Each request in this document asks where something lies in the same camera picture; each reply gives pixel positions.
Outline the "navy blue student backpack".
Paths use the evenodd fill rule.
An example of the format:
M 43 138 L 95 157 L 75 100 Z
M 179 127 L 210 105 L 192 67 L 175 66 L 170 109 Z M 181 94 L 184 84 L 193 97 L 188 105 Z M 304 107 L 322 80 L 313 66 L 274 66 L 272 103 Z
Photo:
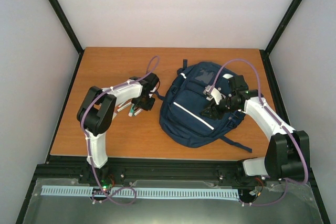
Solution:
M 222 95 L 232 91 L 225 74 L 235 76 L 227 68 L 214 62 L 199 62 L 189 65 L 187 60 L 177 70 L 177 77 L 172 82 L 160 108 L 159 124 L 162 130 L 175 142 L 189 147 L 198 148 L 215 140 L 252 152 L 238 142 L 226 137 L 226 134 L 238 127 L 244 120 L 242 111 L 224 113 L 221 118 L 208 118 L 201 112 L 210 104 L 203 93 L 207 86 L 214 84 Z

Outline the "white green glue stick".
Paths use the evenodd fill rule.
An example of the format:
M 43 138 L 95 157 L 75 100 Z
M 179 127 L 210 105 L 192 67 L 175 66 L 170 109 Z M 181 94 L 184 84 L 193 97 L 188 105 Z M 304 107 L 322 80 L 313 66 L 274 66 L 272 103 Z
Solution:
M 130 117 L 134 116 L 135 111 L 136 111 L 136 108 L 134 107 L 134 105 L 131 105 L 128 116 Z

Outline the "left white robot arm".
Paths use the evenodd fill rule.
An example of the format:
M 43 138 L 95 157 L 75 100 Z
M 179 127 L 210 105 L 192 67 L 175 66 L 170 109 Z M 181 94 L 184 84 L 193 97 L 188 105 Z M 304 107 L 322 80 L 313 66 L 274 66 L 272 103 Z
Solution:
M 142 78 L 132 77 L 114 87 L 100 89 L 91 87 L 77 113 L 77 120 L 87 142 L 87 162 L 93 167 L 91 178 L 97 183 L 108 180 L 109 170 L 104 167 L 106 154 L 106 132 L 111 126 L 117 112 L 115 108 L 130 101 L 137 110 L 152 109 L 160 80 L 154 73 L 147 73 Z

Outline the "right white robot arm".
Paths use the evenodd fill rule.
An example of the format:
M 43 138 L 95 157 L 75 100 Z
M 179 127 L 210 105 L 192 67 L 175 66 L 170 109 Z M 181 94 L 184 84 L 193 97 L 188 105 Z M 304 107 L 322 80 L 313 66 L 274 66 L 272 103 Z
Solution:
M 228 84 L 232 90 L 229 95 L 222 95 L 214 86 L 205 88 L 203 93 L 209 104 L 201 114 L 210 119 L 219 119 L 225 113 L 242 111 L 263 131 L 269 141 L 266 155 L 244 160 L 244 174 L 287 179 L 292 183 L 296 182 L 296 176 L 302 175 L 300 184 L 306 184 L 309 179 L 307 133 L 296 131 L 281 119 L 258 89 L 248 88 L 242 75 L 231 76 Z

